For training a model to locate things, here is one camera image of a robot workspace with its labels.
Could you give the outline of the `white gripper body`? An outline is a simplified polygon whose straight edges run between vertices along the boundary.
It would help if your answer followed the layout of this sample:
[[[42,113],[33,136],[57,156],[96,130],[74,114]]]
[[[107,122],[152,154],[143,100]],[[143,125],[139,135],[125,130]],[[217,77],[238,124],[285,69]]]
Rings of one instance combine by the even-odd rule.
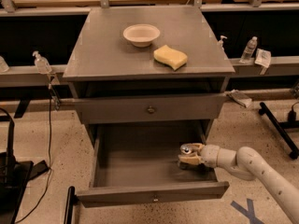
[[[202,163],[209,168],[217,167],[217,159],[220,151],[219,146],[206,145],[200,152]]]

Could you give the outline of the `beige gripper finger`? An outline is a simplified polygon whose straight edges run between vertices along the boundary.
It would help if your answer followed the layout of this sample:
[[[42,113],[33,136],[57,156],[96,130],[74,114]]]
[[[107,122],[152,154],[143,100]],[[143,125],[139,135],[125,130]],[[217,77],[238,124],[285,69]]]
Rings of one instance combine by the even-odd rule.
[[[193,155],[193,156],[179,155],[178,159],[181,162],[188,163],[190,165],[199,165],[199,164],[202,163],[202,158],[200,156],[197,156],[197,155]]]
[[[200,153],[201,150],[205,147],[202,143],[191,143],[189,144],[189,147],[192,152]]]

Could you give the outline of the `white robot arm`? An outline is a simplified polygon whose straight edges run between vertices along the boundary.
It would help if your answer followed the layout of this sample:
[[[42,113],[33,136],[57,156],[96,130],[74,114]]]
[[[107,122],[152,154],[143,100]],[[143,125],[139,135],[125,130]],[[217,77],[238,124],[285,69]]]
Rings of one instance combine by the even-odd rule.
[[[238,151],[201,143],[183,144],[178,155],[180,162],[193,166],[204,164],[222,168],[243,180],[259,179],[292,224],[299,224],[299,189],[272,168],[253,148]]]

